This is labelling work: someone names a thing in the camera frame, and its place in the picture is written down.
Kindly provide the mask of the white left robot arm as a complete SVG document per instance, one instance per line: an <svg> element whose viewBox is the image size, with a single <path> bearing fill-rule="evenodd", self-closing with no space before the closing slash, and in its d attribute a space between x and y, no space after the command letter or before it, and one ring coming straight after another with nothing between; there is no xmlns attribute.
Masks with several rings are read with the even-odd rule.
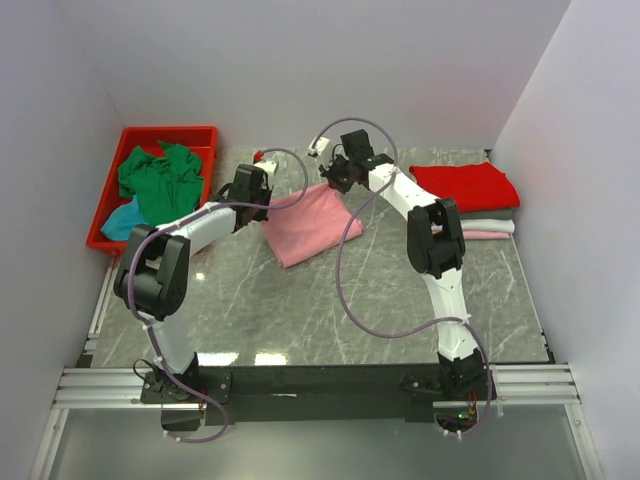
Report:
<svg viewBox="0 0 640 480"><path fill-rule="evenodd" d="M197 354L177 316L186 297L190 259L249 223L267 219L265 207L277 171L272 160L242 164L212 202L166 225L141 224L132 230L114 293L141 321L152 345L152 389L166 390L179 402L193 399L202 389Z"/></svg>

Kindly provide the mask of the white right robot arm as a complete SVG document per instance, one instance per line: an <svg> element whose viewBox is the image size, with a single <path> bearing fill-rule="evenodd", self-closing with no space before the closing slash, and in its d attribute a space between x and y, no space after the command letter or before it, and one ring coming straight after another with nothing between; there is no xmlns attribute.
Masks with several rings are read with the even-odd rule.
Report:
<svg viewBox="0 0 640 480"><path fill-rule="evenodd" d="M344 152L319 171L328 185L345 194L359 184L392 206L406 225L406 251L413 269L426 284L435 319L409 331L384 334L365 326L351 311L341 286L341 256L336 259L335 283L347 317L364 332L385 339L414 335L432 325L438 331L439 386L443 395L465 398L479 382L490 378L485 349L474 334L462 287L466 244L456 202L423 190L397 167L397 156L376 154L368 133L356 130L341 136Z"/></svg>

